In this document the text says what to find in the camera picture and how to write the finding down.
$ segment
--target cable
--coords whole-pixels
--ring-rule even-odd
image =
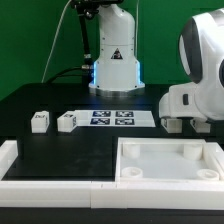
[[[57,79],[57,78],[64,78],[64,77],[70,77],[70,76],[76,76],[76,77],[82,77],[83,75],[76,75],[76,74],[71,74],[71,75],[61,75],[61,76],[57,76],[57,77],[54,77],[54,78],[51,78],[51,79],[49,79],[46,83],[47,84],[50,84],[50,83],[52,83],[55,79]]]
[[[48,84],[52,83],[55,79],[60,78],[60,77],[75,76],[75,75],[64,75],[64,74],[67,73],[67,72],[77,71],[77,70],[82,70],[82,68],[81,67],[74,67],[74,68],[65,69],[65,70],[57,73],[53,77],[51,77],[46,83],[48,83]]]
[[[64,10],[63,10],[63,12],[61,14],[61,18],[59,20],[58,27],[57,27],[57,30],[56,30],[56,33],[55,33],[55,36],[54,36],[54,41],[53,41],[53,44],[52,44],[52,47],[51,47],[51,51],[50,51],[50,54],[49,54],[49,57],[48,57],[48,60],[47,60],[47,64],[46,64],[45,69],[44,69],[44,74],[43,74],[42,81],[41,81],[42,83],[44,82],[45,76],[47,74],[48,66],[49,66],[52,54],[54,52],[54,48],[55,48],[55,44],[56,44],[56,41],[57,41],[57,38],[58,38],[58,34],[59,34],[59,31],[60,31],[60,28],[61,28],[61,24],[63,22],[66,10],[67,10],[67,8],[68,8],[70,3],[71,3],[71,0],[69,0],[68,3],[65,5]]]
[[[135,57],[138,56],[138,22],[139,22],[139,0],[136,3],[136,28],[135,28]]]

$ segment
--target warning label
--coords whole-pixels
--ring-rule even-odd
[[[112,55],[111,59],[118,59],[118,60],[122,60],[123,59],[123,57],[121,55],[121,52],[120,52],[120,50],[118,48],[116,49],[116,51]]]

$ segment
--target black table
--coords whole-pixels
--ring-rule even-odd
[[[90,95],[78,84],[22,86],[0,102],[0,144],[16,139],[19,150],[3,180],[114,181],[119,137],[205,139],[223,148],[224,124],[213,124],[210,134],[195,133],[189,120],[183,121],[181,134],[168,134],[161,127],[158,104],[168,87],[146,86],[144,95],[112,99]],[[50,112],[48,131],[32,134],[31,118],[43,110]],[[156,128],[77,127],[72,133],[58,133],[57,118],[74,110],[151,110]],[[223,223],[224,212],[1,208],[1,219],[0,223]]]

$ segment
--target green wall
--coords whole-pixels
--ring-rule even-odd
[[[134,17],[136,2],[125,0],[122,4]],[[23,84],[41,81],[66,3],[67,0],[0,1],[0,99]],[[223,5],[221,0],[140,0],[138,59],[144,82],[188,82],[177,49],[180,31],[192,15]],[[97,19],[88,22],[94,59],[99,46],[97,31]],[[47,78],[64,68],[82,64],[82,52],[77,14],[69,8]]]

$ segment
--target white robot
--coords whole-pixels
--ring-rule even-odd
[[[162,125],[167,126],[166,118],[194,118],[192,126],[223,121],[224,9],[192,17],[181,33],[179,51],[192,82],[171,86],[162,97]]]
[[[140,63],[134,55],[135,21],[117,6],[121,2],[73,0],[78,13],[84,12],[87,19],[94,14],[99,16],[100,56],[94,63],[93,80],[89,84],[94,94],[128,96],[141,93],[145,87],[140,81]]]

